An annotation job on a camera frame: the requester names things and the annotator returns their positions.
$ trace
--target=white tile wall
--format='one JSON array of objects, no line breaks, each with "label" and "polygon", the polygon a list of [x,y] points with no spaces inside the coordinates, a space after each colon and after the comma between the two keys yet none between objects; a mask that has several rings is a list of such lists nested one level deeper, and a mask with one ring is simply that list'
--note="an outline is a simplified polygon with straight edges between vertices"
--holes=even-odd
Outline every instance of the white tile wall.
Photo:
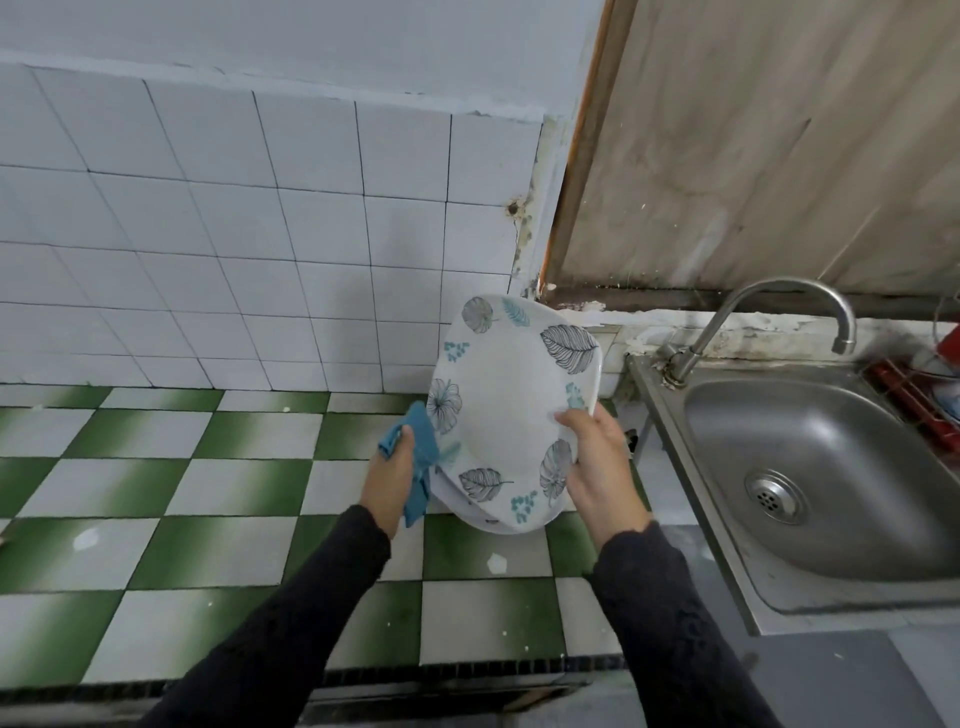
[{"label": "white tile wall", "polygon": [[507,291],[539,125],[3,64],[0,92],[0,380],[423,392]]}]

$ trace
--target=sink basin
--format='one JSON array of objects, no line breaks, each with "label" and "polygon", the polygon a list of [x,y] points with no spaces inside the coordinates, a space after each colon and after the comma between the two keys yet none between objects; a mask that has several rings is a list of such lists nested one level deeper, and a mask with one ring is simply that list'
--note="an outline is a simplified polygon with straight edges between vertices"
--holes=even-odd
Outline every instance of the sink basin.
[{"label": "sink basin", "polygon": [[780,558],[842,579],[960,577],[960,487],[877,405],[739,379],[691,388],[684,410],[731,513]]}]

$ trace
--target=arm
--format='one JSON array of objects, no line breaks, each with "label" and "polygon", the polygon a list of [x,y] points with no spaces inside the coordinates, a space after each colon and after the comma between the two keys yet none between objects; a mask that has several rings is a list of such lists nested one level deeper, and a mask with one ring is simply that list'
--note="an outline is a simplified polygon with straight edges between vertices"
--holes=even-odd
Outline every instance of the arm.
[{"label": "arm", "polygon": [[567,489],[600,553],[589,577],[616,632],[650,726],[779,726],[697,596],[683,555],[667,543],[634,490],[619,426],[557,420],[577,435]]},{"label": "arm", "polygon": [[390,460],[371,461],[360,504],[297,574],[193,666],[144,726],[294,725],[357,602],[390,558],[413,476],[409,426]]}]

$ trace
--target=green and white checkered countertop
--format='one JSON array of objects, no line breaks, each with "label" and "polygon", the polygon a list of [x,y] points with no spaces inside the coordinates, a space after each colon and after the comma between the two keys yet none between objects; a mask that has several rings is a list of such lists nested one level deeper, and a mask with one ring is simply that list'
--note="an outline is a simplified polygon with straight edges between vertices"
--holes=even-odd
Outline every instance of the green and white checkered countertop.
[{"label": "green and white checkered countertop", "polygon": [[[0,386],[0,690],[181,677],[356,502],[413,399]],[[495,536],[434,501],[327,667],[618,653],[594,559],[576,512]]]}]

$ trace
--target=hand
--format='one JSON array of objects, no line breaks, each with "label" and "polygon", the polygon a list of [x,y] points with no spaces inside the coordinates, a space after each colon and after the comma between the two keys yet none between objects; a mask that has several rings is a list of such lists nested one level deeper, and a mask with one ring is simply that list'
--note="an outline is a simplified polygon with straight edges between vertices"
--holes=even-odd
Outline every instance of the hand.
[{"label": "hand", "polygon": [[360,495],[360,505],[370,511],[380,530],[390,539],[396,534],[413,477],[414,431],[404,425],[390,459],[384,460],[379,449],[371,458]]},{"label": "hand", "polygon": [[566,489],[597,551],[622,531],[646,528],[652,517],[634,488],[623,432],[607,408],[597,402],[592,417],[582,409],[554,417],[577,436],[577,462],[570,468]]}]

